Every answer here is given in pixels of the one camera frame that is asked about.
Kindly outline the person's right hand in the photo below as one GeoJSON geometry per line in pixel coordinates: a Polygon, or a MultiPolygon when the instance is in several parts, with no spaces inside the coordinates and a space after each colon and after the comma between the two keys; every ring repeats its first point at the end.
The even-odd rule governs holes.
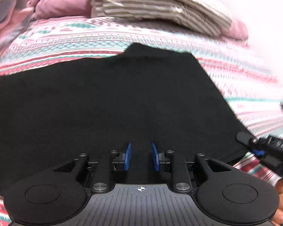
{"type": "Polygon", "coordinates": [[[275,189],[277,193],[279,194],[279,205],[276,210],[276,213],[274,215],[274,218],[272,219],[272,223],[275,226],[280,226],[283,224],[283,179],[280,179],[277,181],[275,185],[275,189]]]}

